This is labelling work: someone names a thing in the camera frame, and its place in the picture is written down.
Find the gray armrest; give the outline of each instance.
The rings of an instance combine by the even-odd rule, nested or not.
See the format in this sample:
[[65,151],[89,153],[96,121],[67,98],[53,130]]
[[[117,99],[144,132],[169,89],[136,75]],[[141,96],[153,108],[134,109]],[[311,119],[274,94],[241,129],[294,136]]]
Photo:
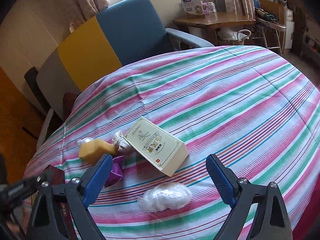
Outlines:
[[184,33],[178,30],[167,28],[165,29],[169,37],[177,39],[178,41],[182,41],[192,47],[195,48],[206,48],[206,47],[214,47],[210,42],[201,39],[197,36],[191,35],[189,33]]
[[48,111],[47,116],[45,117],[44,123],[43,123],[41,131],[40,131],[40,135],[39,135],[39,138],[38,138],[38,141],[37,141],[37,148],[36,148],[37,151],[39,150],[39,148],[43,145],[43,143],[45,141],[45,137],[46,137],[47,132],[48,132],[48,128],[49,128],[49,124],[50,124],[50,121],[51,121],[52,116],[53,116],[53,112],[54,112],[53,109],[50,108],[50,110]]

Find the maroon box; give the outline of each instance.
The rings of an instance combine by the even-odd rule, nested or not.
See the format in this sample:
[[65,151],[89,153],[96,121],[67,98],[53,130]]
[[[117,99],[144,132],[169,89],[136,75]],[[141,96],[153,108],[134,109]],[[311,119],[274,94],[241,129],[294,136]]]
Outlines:
[[[52,185],[58,185],[65,183],[64,171],[60,170],[52,165],[49,165],[45,168],[46,170],[52,171],[51,181],[49,181]],[[60,212],[63,218],[63,222],[67,233],[69,235],[70,240],[78,240],[75,228],[72,224],[71,214],[68,203],[60,203]]]

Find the white jar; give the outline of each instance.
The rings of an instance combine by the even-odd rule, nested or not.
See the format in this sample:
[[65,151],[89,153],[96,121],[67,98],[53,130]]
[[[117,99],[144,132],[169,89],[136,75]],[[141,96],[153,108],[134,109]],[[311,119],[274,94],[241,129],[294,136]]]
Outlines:
[[208,2],[209,12],[217,12],[216,5],[213,2]]

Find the silver bolt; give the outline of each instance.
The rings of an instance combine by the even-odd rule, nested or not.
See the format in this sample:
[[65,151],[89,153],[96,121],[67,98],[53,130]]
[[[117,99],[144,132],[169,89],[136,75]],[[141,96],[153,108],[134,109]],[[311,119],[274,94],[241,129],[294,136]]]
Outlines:
[[44,181],[44,182],[42,182],[41,187],[47,187],[48,185],[49,185],[49,182]]
[[275,182],[270,182],[270,186],[271,186],[271,187],[274,187],[274,188],[277,188],[277,187],[278,187],[278,184],[276,184]]
[[247,180],[246,178],[240,178],[240,179],[239,179],[239,182],[240,182],[241,184],[247,184],[247,183],[248,183],[248,180]]
[[73,179],[71,180],[71,182],[74,183],[74,184],[78,184],[78,183],[80,182],[80,178],[75,177],[75,178],[73,178]]

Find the striped tablecloth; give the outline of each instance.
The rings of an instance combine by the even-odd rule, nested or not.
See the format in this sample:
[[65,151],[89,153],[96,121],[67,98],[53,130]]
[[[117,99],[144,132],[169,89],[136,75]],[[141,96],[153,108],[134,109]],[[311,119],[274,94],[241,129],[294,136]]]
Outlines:
[[[124,178],[103,188],[89,207],[106,239],[212,239],[230,208],[205,168],[215,153],[238,177],[278,183],[292,228],[299,221],[320,171],[320,92],[293,65],[255,46],[193,49],[122,67],[91,85],[71,116],[35,154],[25,175],[47,165],[66,180],[89,167],[76,143],[85,137],[112,141],[144,116],[184,141],[189,156],[171,177],[136,152],[126,156]],[[136,201],[162,182],[193,193],[179,210],[145,213]],[[252,209],[239,239],[245,239]]]

